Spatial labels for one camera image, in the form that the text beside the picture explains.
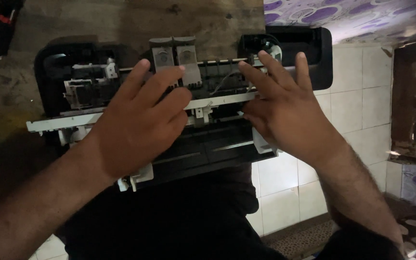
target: wire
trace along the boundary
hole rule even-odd
[[[216,92],[222,87],[224,81],[226,81],[226,79],[236,73],[240,73],[240,71],[238,69],[234,69],[233,71],[231,71],[226,77],[224,77],[224,79],[221,80],[221,82],[219,83],[219,85],[214,89],[213,92],[211,92],[209,95],[213,96],[214,94],[216,94]]]

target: left hand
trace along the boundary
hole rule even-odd
[[[183,67],[156,73],[142,86],[150,62],[141,60],[129,74],[104,114],[77,146],[92,165],[111,181],[129,175],[170,148],[187,124],[183,110],[192,99],[185,87],[157,103]]]

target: black pants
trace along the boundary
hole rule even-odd
[[[120,192],[112,186],[57,234],[72,259],[150,256],[149,248],[175,250],[181,245],[202,250],[203,243],[214,237],[254,232],[251,226],[245,228],[249,226],[245,216],[258,207],[251,164],[244,164],[137,192]]]

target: forearm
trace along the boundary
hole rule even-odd
[[[0,259],[28,259],[74,212],[112,182],[71,149],[0,201]]]
[[[345,223],[344,218],[339,216],[340,213],[388,237],[396,245],[402,244],[399,227],[382,193],[366,166],[349,145],[316,170],[330,213],[339,225]]]

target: printer mechanism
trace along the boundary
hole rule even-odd
[[[188,122],[170,149],[138,172],[120,179],[117,182],[120,190],[132,187],[136,191],[277,156],[277,149],[267,144],[242,118],[240,111],[244,103],[259,93],[240,74],[238,62],[245,61],[267,73],[256,55],[259,50],[267,51],[286,66],[290,61],[284,61],[283,57],[287,56],[288,49],[292,49],[289,51],[294,52],[293,56],[299,51],[315,52],[316,55],[306,53],[310,57],[310,67],[313,57],[316,57],[315,65],[322,67],[323,62],[327,65],[329,62],[328,53],[322,53],[323,45],[330,44],[332,77],[330,32],[322,28],[303,30],[299,33],[307,33],[308,42],[296,50],[280,41],[280,36],[287,34],[286,28],[282,28],[275,35],[243,35],[239,42],[239,58],[212,61],[197,60],[195,37],[151,39],[146,57],[152,63],[153,73],[170,66],[185,67],[182,79],[168,86],[162,98],[177,87],[190,90],[192,101],[185,108]],[[74,146],[89,133],[132,70],[120,68],[119,63],[120,56],[113,46],[61,44],[41,50],[35,59],[35,75],[50,119],[27,122],[28,130],[45,135],[49,143],[59,147],[60,155]],[[317,85],[315,88],[328,88],[331,81],[328,86]]]

